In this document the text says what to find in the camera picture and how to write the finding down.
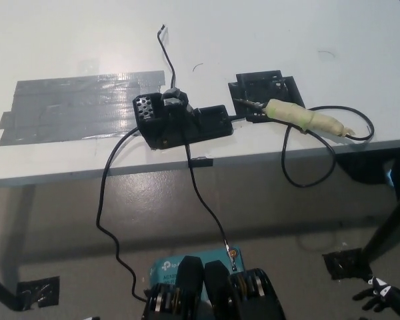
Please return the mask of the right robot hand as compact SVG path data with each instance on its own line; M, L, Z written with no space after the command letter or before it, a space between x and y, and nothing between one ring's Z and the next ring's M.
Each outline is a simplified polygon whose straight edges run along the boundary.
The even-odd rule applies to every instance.
M373 310L380 313L384 309L390 308L400 316L400 289L376 277L370 278L367 283L371 286L370 288L353 296L354 301L369 298L368 302L362 306L362 310Z

